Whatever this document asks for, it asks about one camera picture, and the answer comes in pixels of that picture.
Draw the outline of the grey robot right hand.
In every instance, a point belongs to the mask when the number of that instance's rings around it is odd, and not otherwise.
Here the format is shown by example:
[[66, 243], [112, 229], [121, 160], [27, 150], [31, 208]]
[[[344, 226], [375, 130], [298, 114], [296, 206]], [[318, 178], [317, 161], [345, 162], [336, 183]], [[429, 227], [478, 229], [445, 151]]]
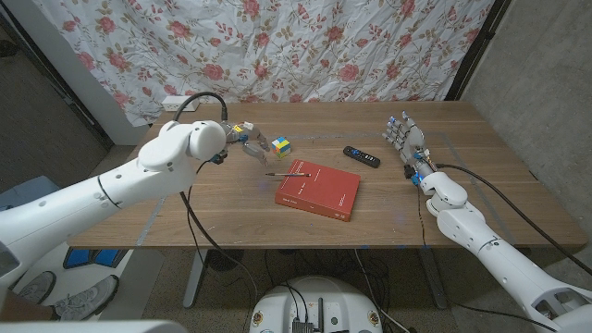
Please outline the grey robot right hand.
[[429, 157], [425, 136], [405, 111], [401, 119], [390, 117], [382, 137], [398, 152], [403, 164], [405, 178], [415, 186], [437, 171]]

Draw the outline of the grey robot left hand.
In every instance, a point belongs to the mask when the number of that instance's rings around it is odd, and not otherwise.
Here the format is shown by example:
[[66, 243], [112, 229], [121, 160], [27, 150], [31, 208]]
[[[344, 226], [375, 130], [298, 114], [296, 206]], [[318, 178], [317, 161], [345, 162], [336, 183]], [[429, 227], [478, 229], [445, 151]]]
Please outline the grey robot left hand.
[[263, 166], [268, 165], [265, 153], [270, 151], [269, 143], [258, 127], [248, 121], [239, 123], [224, 121], [220, 125], [226, 133], [226, 145], [211, 159], [212, 163], [222, 164], [228, 156], [229, 146], [239, 144], [244, 153], [257, 159]]

